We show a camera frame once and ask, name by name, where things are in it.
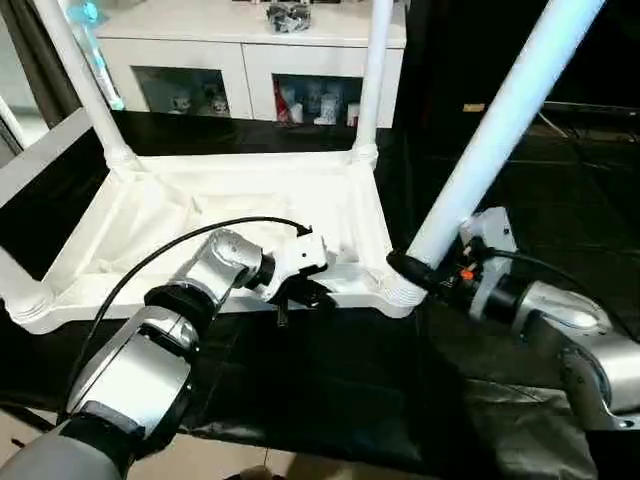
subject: tiled floor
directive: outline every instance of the tiled floor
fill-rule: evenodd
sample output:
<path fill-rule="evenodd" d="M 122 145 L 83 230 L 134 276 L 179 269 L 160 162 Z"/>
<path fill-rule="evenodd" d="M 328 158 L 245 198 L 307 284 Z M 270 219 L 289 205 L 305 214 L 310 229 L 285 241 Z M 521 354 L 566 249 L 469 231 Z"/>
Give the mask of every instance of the tiled floor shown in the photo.
<path fill-rule="evenodd" d="M 53 420 L 51 414 L 43 415 Z M 15 438 L 29 443 L 38 437 L 30 427 L 0 414 L 0 463 L 6 462 L 18 447 Z M 177 436 L 163 452 L 136 463 L 130 480 L 223 480 L 242 470 L 265 465 L 273 474 L 287 480 L 418 480 L 417 475 L 368 465 L 340 462 L 311 455 L 249 447 L 214 440 Z"/>

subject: cabinet door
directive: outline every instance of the cabinet door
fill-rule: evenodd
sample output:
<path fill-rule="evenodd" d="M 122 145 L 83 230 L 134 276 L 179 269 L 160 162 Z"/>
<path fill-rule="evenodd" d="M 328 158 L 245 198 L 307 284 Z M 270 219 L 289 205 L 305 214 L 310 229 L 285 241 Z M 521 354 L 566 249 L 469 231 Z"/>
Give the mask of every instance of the cabinet door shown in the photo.
<path fill-rule="evenodd" d="M 290 113 L 293 104 L 302 107 L 304 123 L 320 118 L 316 123 L 326 124 L 320 111 L 323 98 L 331 104 L 335 96 L 336 123 L 344 125 L 351 116 L 349 104 L 360 102 L 366 48 L 245 44 L 242 49 L 256 120 L 278 120 L 284 100 Z M 393 123 L 402 54 L 401 49 L 387 49 L 379 127 Z"/>
<path fill-rule="evenodd" d="M 239 44 L 100 39 L 127 110 L 253 118 Z"/>

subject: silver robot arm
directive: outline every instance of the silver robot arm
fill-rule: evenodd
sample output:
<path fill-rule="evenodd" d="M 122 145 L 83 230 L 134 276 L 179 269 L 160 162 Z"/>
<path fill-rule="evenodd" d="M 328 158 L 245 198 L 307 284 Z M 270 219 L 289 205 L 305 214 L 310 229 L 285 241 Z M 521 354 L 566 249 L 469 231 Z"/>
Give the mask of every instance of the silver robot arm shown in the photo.
<path fill-rule="evenodd" d="M 68 418 L 12 457 L 0 480 L 116 480 L 170 443 L 195 388 L 198 343 L 234 288 L 274 299 L 292 277 L 326 267 L 309 233 L 265 255 L 231 230 L 216 230 L 86 364 Z"/>
<path fill-rule="evenodd" d="M 560 360 L 565 391 L 586 431 L 640 430 L 640 344 L 618 333 L 591 298 L 511 275 L 517 253 L 506 210 L 491 208 L 460 228 L 461 254 L 433 271 L 401 252 L 390 265 L 475 321 L 511 325 L 530 348 Z"/>

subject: black tablecloth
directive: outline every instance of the black tablecloth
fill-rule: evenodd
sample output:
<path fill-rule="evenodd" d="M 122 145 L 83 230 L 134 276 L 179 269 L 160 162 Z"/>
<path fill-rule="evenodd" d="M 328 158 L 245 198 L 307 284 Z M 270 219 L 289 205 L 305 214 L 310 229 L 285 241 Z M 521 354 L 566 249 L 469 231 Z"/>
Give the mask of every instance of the black tablecloth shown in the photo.
<path fill-rule="evenodd" d="M 347 149 L 350 129 L 119 113 L 141 155 Z M 381 131 L 376 181 L 394 246 L 406 246 L 455 164 L 441 139 Z M 484 204 L 505 205 L 520 247 L 570 269 L 638 331 L 637 247 L 628 208 L 637 150 L 527 138 Z M 107 173 L 92 132 L 0 209 L 0 244 L 44 275 Z M 543 280 L 546 272 L 525 271 Z M 58 406 L 86 322 L 32 336 L 4 312 L 0 402 Z M 120 325 L 108 321 L 94 348 Z M 554 359 L 506 327 L 473 324 L 439 304 L 409 318 L 373 310 L 222 315 L 204 340 L 192 435 L 365 461 L 443 477 L 593 478 L 584 434 Z"/>

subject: white shelf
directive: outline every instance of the white shelf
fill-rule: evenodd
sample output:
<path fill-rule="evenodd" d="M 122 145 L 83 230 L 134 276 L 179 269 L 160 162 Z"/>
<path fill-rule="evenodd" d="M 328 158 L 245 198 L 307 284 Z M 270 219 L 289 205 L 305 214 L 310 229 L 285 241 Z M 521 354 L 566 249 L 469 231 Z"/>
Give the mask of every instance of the white shelf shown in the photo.
<path fill-rule="evenodd" d="M 232 0 L 147 0 L 105 23 L 99 38 L 366 47 L 371 3 L 313 4 L 306 31 L 271 33 L 265 10 Z M 388 48 L 406 45 L 404 4 L 393 6 Z"/>

